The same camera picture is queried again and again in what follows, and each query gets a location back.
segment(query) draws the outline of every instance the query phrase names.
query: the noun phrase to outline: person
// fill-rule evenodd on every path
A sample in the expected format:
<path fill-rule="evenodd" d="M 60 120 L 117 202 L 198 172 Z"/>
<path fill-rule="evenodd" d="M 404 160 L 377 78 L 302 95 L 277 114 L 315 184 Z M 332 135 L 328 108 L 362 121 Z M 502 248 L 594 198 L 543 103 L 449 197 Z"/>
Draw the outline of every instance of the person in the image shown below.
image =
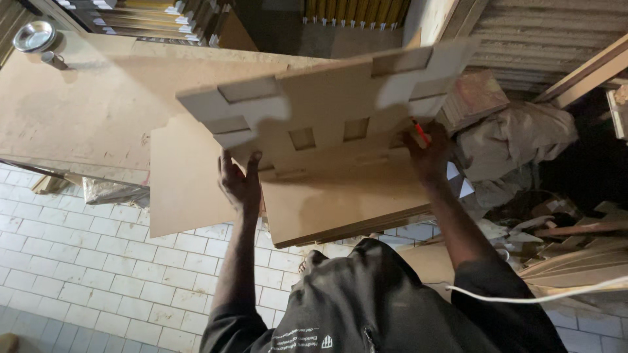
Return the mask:
<path fill-rule="evenodd" d="M 431 123 L 428 148 L 408 134 L 455 269 L 455 286 L 484 296 L 533 298 L 464 212 L 446 178 L 451 141 Z M 447 303 L 388 245 L 363 239 L 346 258 L 312 250 L 286 313 L 268 329 L 255 310 L 254 233 L 261 190 L 254 153 L 246 176 L 227 152 L 220 186 L 237 210 L 201 352 L 566 352 L 539 305 L 493 303 L 459 292 Z"/>

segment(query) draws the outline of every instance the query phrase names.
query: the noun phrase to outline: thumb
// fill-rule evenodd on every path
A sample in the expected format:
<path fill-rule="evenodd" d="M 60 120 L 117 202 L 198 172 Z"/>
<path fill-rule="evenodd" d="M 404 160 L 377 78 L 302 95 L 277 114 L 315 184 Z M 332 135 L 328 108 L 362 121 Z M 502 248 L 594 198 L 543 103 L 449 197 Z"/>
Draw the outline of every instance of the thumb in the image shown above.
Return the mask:
<path fill-rule="evenodd" d="M 251 180 L 258 180 L 257 168 L 259 167 L 259 160 L 262 159 L 262 153 L 260 151 L 253 152 L 249 158 L 249 162 L 246 165 L 246 178 Z"/>

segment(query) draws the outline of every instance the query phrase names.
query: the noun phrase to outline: finger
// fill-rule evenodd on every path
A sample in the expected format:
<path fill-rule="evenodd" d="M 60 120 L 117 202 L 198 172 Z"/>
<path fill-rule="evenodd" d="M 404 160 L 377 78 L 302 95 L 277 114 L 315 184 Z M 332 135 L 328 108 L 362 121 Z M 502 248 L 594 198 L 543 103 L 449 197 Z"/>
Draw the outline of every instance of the finger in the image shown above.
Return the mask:
<path fill-rule="evenodd" d="M 259 168 L 259 160 L 262 159 L 262 153 L 260 151 L 253 152 L 249 158 L 249 162 L 246 165 L 246 178 L 247 180 L 258 180 L 257 169 Z"/>
<path fill-rule="evenodd" d="M 231 161 L 231 154 L 226 149 L 220 151 L 220 164 L 221 164 L 221 176 L 223 179 L 230 179 L 235 177 L 233 162 Z"/>
<path fill-rule="evenodd" d="M 419 146 L 418 143 L 410 136 L 410 133 L 405 131 L 403 133 L 403 144 L 406 145 L 408 150 L 410 151 L 411 156 L 420 156 L 423 154 L 423 149 Z"/>

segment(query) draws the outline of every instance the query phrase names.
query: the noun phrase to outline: corrugated metal sheet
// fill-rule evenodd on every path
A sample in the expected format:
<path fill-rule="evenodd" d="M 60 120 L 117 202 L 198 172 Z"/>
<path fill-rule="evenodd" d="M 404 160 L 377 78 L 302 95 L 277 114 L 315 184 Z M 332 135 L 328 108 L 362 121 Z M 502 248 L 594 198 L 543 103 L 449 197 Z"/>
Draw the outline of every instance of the corrugated metal sheet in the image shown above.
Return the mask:
<path fill-rule="evenodd" d="M 490 0 L 470 65 L 505 90 L 540 93 L 628 33 L 628 0 Z"/>

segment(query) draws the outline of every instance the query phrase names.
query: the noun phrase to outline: white tile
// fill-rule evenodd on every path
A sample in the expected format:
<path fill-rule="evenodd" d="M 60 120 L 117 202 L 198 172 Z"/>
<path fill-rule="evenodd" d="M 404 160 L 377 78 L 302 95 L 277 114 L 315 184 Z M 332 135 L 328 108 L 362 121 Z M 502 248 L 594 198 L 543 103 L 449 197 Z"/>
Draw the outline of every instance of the white tile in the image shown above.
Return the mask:
<path fill-rule="evenodd" d="M 99 240 L 100 234 L 74 230 L 67 244 L 94 250 Z"/>
<path fill-rule="evenodd" d="M 81 249 L 78 252 L 78 256 L 74 261 L 74 264 L 89 268 L 102 269 L 106 259 L 106 253 L 101 253 L 100 251 L 94 251 L 89 249 Z"/>
<path fill-rule="evenodd" d="M 102 270 L 124 276 L 130 276 L 135 267 L 135 259 L 124 258 L 118 255 L 106 254 L 107 259 L 104 261 Z"/>
<path fill-rule="evenodd" d="M 94 329 L 107 332 L 108 334 L 124 337 L 126 329 L 129 327 L 130 318 L 101 312 L 96 321 Z"/>
<path fill-rule="evenodd" d="M 54 243 L 51 241 L 46 241 L 43 239 L 37 238 L 28 238 L 24 243 L 24 247 L 22 248 L 22 253 L 42 256 L 44 258 L 48 257 L 48 253 L 50 252 L 50 248 Z"/>
<path fill-rule="evenodd" d="M 134 241 L 144 241 L 147 234 L 148 227 L 145 225 L 122 222 L 122 224 L 120 224 L 120 228 L 118 228 L 116 237 Z"/>
<path fill-rule="evenodd" d="M 70 304 L 64 301 L 43 297 L 35 313 L 37 315 L 53 318 L 55 320 L 63 321 Z"/>
<path fill-rule="evenodd" d="M 144 240 L 146 244 L 152 244 L 152 245 L 163 246 L 163 247 L 174 247 L 175 241 L 176 241 L 176 233 L 168 234 L 167 236 L 163 236 L 163 237 L 151 238 L 150 231 L 148 231 L 148 234 L 146 235 L 146 238 Z"/>
<path fill-rule="evenodd" d="M 170 305 L 173 295 L 175 295 L 175 287 L 146 282 L 139 297 L 154 303 Z"/>
<path fill-rule="evenodd" d="M 120 306 L 122 296 L 120 294 L 109 293 L 108 291 L 94 290 L 87 302 L 87 306 L 92 309 L 103 310 L 105 312 L 116 313 Z"/>
<path fill-rule="evenodd" d="M 10 269 L 6 267 L 0 267 L 0 285 L 4 284 L 4 281 L 6 280 L 7 276 L 9 276 L 9 271 Z"/>
<path fill-rule="evenodd" d="M 576 319 L 576 310 L 574 308 L 560 306 L 552 308 L 552 310 L 545 310 L 545 313 L 555 326 L 578 329 L 578 320 Z"/>
<path fill-rule="evenodd" d="M 209 274 L 199 273 L 197 275 L 196 282 L 194 282 L 194 291 L 204 294 L 214 295 L 216 292 L 216 285 L 218 284 L 218 277 L 210 276 Z"/>
<path fill-rule="evenodd" d="M 619 317 L 603 313 L 578 310 L 578 329 L 605 336 L 622 338 L 622 322 Z"/>
<path fill-rule="evenodd" d="M 298 273 L 284 272 L 281 280 L 281 290 L 292 291 L 292 286 L 301 280 Z"/>
<path fill-rule="evenodd" d="M 262 249 L 261 247 L 255 248 L 255 264 L 257 266 L 268 267 L 270 257 L 271 251 L 269 249 Z"/>
<path fill-rule="evenodd" d="M 137 223 L 141 225 L 151 225 L 151 214 L 146 210 L 141 210 Z"/>
<path fill-rule="evenodd" d="M 45 223 L 25 219 L 19 226 L 17 233 L 22 234 L 23 236 L 41 238 L 43 237 L 43 233 L 46 231 L 46 226 L 47 224 Z"/>
<path fill-rule="evenodd" d="M 92 222 L 92 225 L 89 227 L 89 231 L 93 233 L 105 234 L 106 236 L 115 237 L 118 228 L 120 228 L 119 220 L 94 217 L 94 221 Z"/>
<path fill-rule="evenodd" d="M 429 224 L 410 224 L 397 228 L 398 237 L 412 238 L 419 241 L 425 241 L 432 238 L 434 227 Z"/>
<path fill-rule="evenodd" d="M 295 254 L 272 251 L 268 267 L 297 273 L 303 257 Z"/>
<path fill-rule="evenodd" d="M 67 263 L 59 263 L 55 270 L 55 274 L 53 274 L 52 277 L 58 280 L 78 284 L 83 280 L 84 274 L 85 274 L 85 267 L 83 266 L 77 266 L 77 265 L 67 264 Z"/>
<path fill-rule="evenodd" d="M 288 307 L 289 296 L 290 292 L 287 291 L 264 288 L 262 290 L 262 297 L 259 299 L 259 304 L 262 307 L 285 311 L 286 307 Z"/>
<path fill-rule="evenodd" d="M 62 195 L 57 193 L 37 194 L 33 199 L 33 203 L 35 205 L 57 209 L 59 207 L 59 203 L 61 202 L 61 197 Z"/>
<path fill-rule="evenodd" d="M 148 317 L 148 322 L 156 325 L 167 326 L 173 329 L 180 329 L 181 322 L 183 321 L 183 314 L 185 311 L 176 309 L 173 307 L 167 307 L 165 305 L 153 304 L 151 315 Z"/>
<path fill-rule="evenodd" d="M 194 336 L 188 332 L 164 327 L 161 331 L 158 346 L 180 352 L 192 351 Z"/>
<path fill-rule="evenodd" d="M 60 225 L 47 224 L 41 238 L 48 241 L 62 242 L 64 244 L 67 244 L 72 238 L 73 231 L 74 230 L 71 228 L 62 227 Z"/>
<path fill-rule="evenodd" d="M 39 217 L 37 217 L 37 220 L 44 223 L 62 225 L 67 215 L 67 211 L 44 207 L 41 210 Z"/>
<path fill-rule="evenodd" d="M 63 261 L 64 263 L 74 263 L 79 255 L 79 247 L 54 243 L 48 253 L 48 258 L 57 261 Z"/>
<path fill-rule="evenodd" d="M 209 227 L 196 229 L 194 234 L 207 238 L 225 240 L 225 236 L 227 235 L 227 227 L 228 225 L 224 223 L 210 225 Z"/>
<path fill-rule="evenodd" d="M 72 304 L 65 316 L 65 322 L 73 323 L 74 325 L 87 327 L 93 329 L 98 319 L 100 311 L 91 308 L 81 307 L 80 305 Z"/>
<path fill-rule="evenodd" d="M 138 221 L 140 209 L 136 207 L 115 205 L 111 211 L 110 219 L 122 220 L 124 222 L 135 223 Z"/>
<path fill-rule="evenodd" d="M 202 313 L 205 308 L 205 302 L 207 302 L 207 294 L 177 288 L 171 305 L 175 308 Z"/>
<path fill-rule="evenodd" d="M 24 204 L 23 202 L 20 202 L 15 210 L 13 210 L 13 217 L 36 220 L 37 217 L 39 217 L 39 213 L 42 208 L 42 206 Z"/>
<path fill-rule="evenodd" d="M 264 321 L 264 323 L 266 324 L 266 327 L 268 328 L 273 327 L 274 309 L 264 308 L 260 306 L 255 307 L 255 309 L 257 310 L 257 313 L 259 314 L 259 316 L 262 317 L 262 321 Z"/>
<path fill-rule="evenodd" d="M 9 306 L 29 313 L 36 313 L 41 302 L 41 295 L 16 290 L 11 297 Z"/>
<path fill-rule="evenodd" d="M 209 316 L 193 312 L 185 312 L 181 330 L 202 335 L 209 322 Z"/>
<path fill-rule="evenodd" d="M 28 264 L 31 261 L 29 254 L 17 253 L 16 251 L 7 250 L 4 255 L 0 256 L 0 266 L 14 268 L 14 269 L 28 269 Z"/>
<path fill-rule="evenodd" d="M 83 209 L 84 214 L 94 215 L 96 217 L 109 218 L 111 210 L 114 208 L 113 204 L 104 205 L 85 205 Z"/>
<path fill-rule="evenodd" d="M 0 231 L 15 233 L 21 222 L 21 218 L 10 215 L 0 215 Z"/>
<path fill-rule="evenodd" d="M 205 303 L 205 309 L 203 309 L 203 314 L 209 315 L 212 312 L 212 302 L 214 301 L 213 295 L 207 296 L 207 302 Z"/>
<path fill-rule="evenodd" d="M 187 253 L 181 250 L 168 249 L 167 247 L 158 247 L 155 253 L 154 262 L 172 267 L 183 267 L 185 256 Z"/>
<path fill-rule="evenodd" d="M 4 286 L 17 290 L 31 291 L 36 278 L 37 276 L 34 274 L 12 269 L 6 280 L 4 280 Z"/>
<path fill-rule="evenodd" d="M 0 305 L 9 305 L 9 302 L 11 301 L 11 297 L 13 296 L 14 292 L 14 289 L 0 287 Z"/>
<path fill-rule="evenodd" d="M 75 285 L 73 283 L 65 283 L 61 293 L 59 294 L 59 300 L 69 301 L 70 303 L 86 305 L 89 298 L 92 296 L 93 289 Z"/>
<path fill-rule="evenodd" d="M 53 280 L 52 278 L 37 276 L 31 292 L 50 298 L 57 298 L 63 288 L 63 281 Z"/>
<path fill-rule="evenodd" d="M 89 231 L 93 221 L 94 221 L 93 215 L 68 212 L 68 215 L 63 221 L 63 226 L 68 227 L 68 228 L 78 229 L 80 231 Z"/>
<path fill-rule="evenodd" d="M 207 245 L 207 238 L 193 236 L 187 233 L 179 233 L 176 237 L 175 249 L 191 251 L 193 253 L 203 253 Z"/>
<path fill-rule="evenodd" d="M 273 328 L 276 328 L 277 326 L 279 326 L 279 323 L 281 322 L 281 319 L 283 318 L 283 315 L 286 312 L 282 312 L 281 310 L 277 310 L 275 311 L 275 318 L 273 320 Z"/>
<path fill-rule="evenodd" d="M 4 180 L 4 183 L 9 185 L 16 185 L 19 187 L 28 187 L 28 185 L 31 183 L 31 179 L 33 179 L 33 174 L 24 173 L 22 171 L 11 171 Z"/>
<path fill-rule="evenodd" d="M 124 254 L 124 251 L 126 250 L 126 246 L 128 244 L 129 244 L 129 241 L 126 239 L 100 236 L 98 245 L 96 245 L 96 250 L 102 251 L 103 253 L 108 253 L 108 254 L 122 255 Z"/>
<path fill-rule="evenodd" d="M 80 197 L 63 195 L 61 196 L 61 201 L 59 201 L 59 206 L 57 206 L 56 208 L 81 213 L 85 208 L 85 199 Z"/>
<path fill-rule="evenodd" d="M 558 335 L 565 348 L 574 353 L 602 353 L 599 335 L 557 327 Z"/>
<path fill-rule="evenodd" d="M 218 258 L 214 258 L 212 256 L 188 253 L 188 256 L 185 259 L 185 264 L 183 265 L 183 268 L 189 269 L 190 271 L 199 272 L 199 273 L 214 274 L 217 264 L 218 264 Z"/>
<path fill-rule="evenodd" d="M 13 251 L 20 251 L 26 242 L 26 237 L 19 234 L 3 232 L 0 234 L 0 247 Z"/>
<path fill-rule="evenodd" d="M 328 258 L 345 258 L 349 253 L 353 251 L 353 248 L 350 246 L 338 245 L 332 242 L 328 242 L 325 244 L 325 248 L 323 249 L 323 255 Z"/>
<path fill-rule="evenodd" d="M 152 261 L 157 247 L 143 242 L 129 241 L 124 251 L 124 256 L 143 261 Z"/>
<path fill-rule="evenodd" d="M 30 273 L 52 277 L 55 274 L 58 264 L 59 261 L 33 256 L 26 270 Z"/>
<path fill-rule="evenodd" d="M 264 249 L 270 250 L 278 250 L 278 251 L 288 251 L 287 249 L 275 249 L 273 245 L 273 241 L 270 238 L 270 233 L 265 231 L 259 231 L 259 235 L 257 236 L 257 243 L 255 244 L 257 247 L 263 247 Z"/>
<path fill-rule="evenodd" d="M 129 328 L 126 330 L 125 337 L 145 344 L 156 345 L 159 341 L 160 334 L 161 326 L 153 325 L 148 322 L 131 320 Z"/>
<path fill-rule="evenodd" d="M 139 298 L 139 295 L 142 293 L 143 286 L 144 281 L 142 280 L 117 274 L 114 281 L 111 283 L 111 288 L 109 290 L 114 293 Z"/>
<path fill-rule="evenodd" d="M 628 341 L 602 337 L 602 351 L 604 353 L 626 353 L 628 352 Z"/>
<path fill-rule="evenodd" d="M 9 200 L 26 202 L 27 204 L 30 204 L 35 199 L 35 193 L 32 192 L 30 188 L 13 187 L 11 189 L 9 197 L 7 198 Z"/>
<path fill-rule="evenodd" d="M 151 314 L 153 303 L 150 301 L 140 300 L 124 296 L 118 308 L 118 315 L 124 315 L 130 318 L 146 321 Z"/>
<path fill-rule="evenodd" d="M 196 277 L 196 272 L 168 267 L 166 268 L 166 272 L 164 273 L 163 280 L 161 282 L 165 285 L 191 290 L 194 287 Z"/>
<path fill-rule="evenodd" d="M 213 256 L 215 258 L 225 258 L 227 253 L 228 241 L 222 241 L 217 239 L 207 239 L 207 247 L 205 248 L 205 255 Z"/>
<path fill-rule="evenodd" d="M 255 266 L 255 284 L 270 288 L 281 288 L 283 271 L 277 269 Z"/>
<path fill-rule="evenodd" d="M 85 271 L 81 284 L 92 288 L 98 288 L 100 290 L 109 290 L 111 283 L 114 280 L 114 276 L 115 275 L 113 273 L 88 268 Z"/>
<path fill-rule="evenodd" d="M 166 272 L 166 266 L 138 261 L 135 263 L 131 276 L 141 280 L 161 283 L 164 272 Z"/>

